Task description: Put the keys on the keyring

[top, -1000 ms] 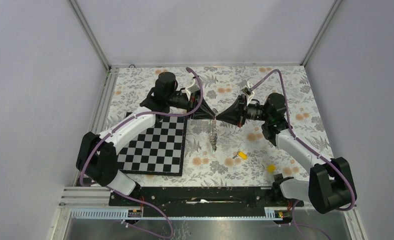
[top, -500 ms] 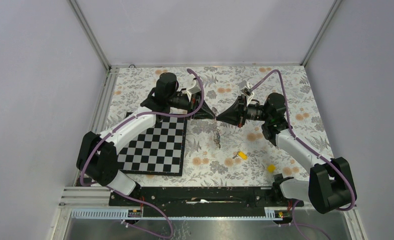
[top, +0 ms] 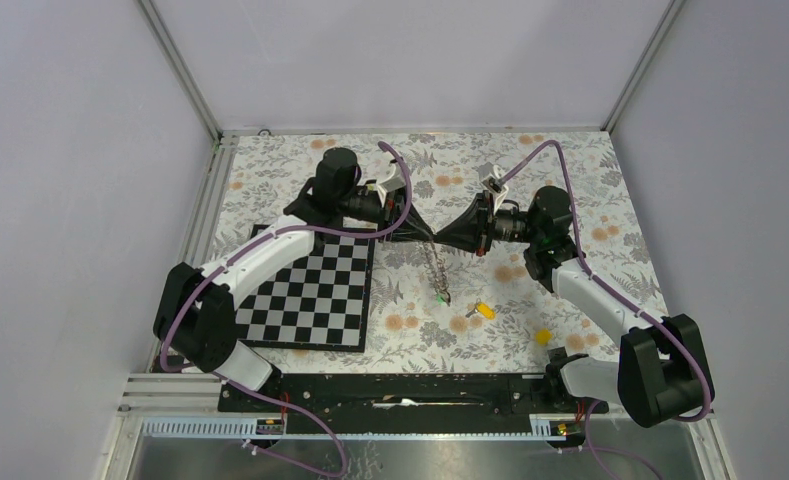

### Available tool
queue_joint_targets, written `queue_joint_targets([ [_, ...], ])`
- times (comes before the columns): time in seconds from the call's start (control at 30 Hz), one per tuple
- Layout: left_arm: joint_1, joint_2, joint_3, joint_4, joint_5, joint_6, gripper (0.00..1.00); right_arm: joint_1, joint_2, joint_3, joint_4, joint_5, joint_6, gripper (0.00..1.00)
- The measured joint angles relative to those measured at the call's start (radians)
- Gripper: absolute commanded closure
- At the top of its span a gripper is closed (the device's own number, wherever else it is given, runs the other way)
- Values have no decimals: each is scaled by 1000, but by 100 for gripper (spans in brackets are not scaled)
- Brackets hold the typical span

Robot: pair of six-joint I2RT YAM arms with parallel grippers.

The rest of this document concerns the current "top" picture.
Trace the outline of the yellow key tag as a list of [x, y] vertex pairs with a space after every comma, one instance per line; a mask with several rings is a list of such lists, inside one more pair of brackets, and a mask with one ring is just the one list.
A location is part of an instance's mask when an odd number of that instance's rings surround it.
[[476, 302], [472, 306], [472, 308], [465, 314], [465, 317], [470, 318], [476, 314], [479, 314], [480, 316], [488, 320], [494, 320], [496, 318], [495, 310], [484, 302]]

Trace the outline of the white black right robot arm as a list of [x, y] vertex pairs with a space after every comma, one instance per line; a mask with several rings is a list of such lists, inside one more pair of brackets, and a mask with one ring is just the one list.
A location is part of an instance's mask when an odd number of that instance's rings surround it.
[[553, 410], [567, 412], [582, 399], [600, 400], [621, 405], [646, 428], [706, 415], [714, 386], [696, 322], [684, 314], [655, 319], [609, 286], [571, 238], [574, 224], [570, 195], [561, 188], [539, 189], [525, 211], [495, 208], [493, 195], [484, 191], [435, 240], [477, 256], [497, 241], [524, 244], [529, 276], [617, 344], [615, 361], [551, 353], [543, 396]]

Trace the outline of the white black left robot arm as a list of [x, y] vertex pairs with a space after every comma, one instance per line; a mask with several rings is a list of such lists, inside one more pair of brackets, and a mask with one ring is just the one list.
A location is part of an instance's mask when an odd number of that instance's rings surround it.
[[258, 287], [327, 238], [391, 240], [409, 231], [410, 169], [391, 145], [381, 141], [378, 147], [392, 157], [386, 177], [361, 183], [355, 152], [330, 148], [269, 227], [200, 267], [181, 262], [170, 270], [153, 326], [164, 371], [196, 367], [242, 389], [255, 410], [277, 404], [276, 368], [239, 339], [236, 313]]

